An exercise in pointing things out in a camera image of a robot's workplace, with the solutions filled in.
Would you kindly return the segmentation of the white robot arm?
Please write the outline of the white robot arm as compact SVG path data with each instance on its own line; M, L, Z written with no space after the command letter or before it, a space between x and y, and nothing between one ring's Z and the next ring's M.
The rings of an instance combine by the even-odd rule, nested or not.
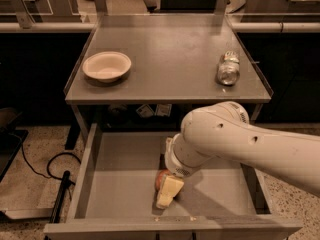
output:
M214 157L240 162L320 194L320 137L253 126L240 104L227 101L190 111L181 131L166 139L169 173L156 181L156 206L169 207L183 179Z

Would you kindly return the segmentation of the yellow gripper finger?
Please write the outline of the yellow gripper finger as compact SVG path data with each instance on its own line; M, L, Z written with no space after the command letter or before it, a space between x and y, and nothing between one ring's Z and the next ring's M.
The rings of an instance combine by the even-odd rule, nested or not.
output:
M159 209L168 208L183 186L182 179L172 175L162 175L158 180L156 207Z

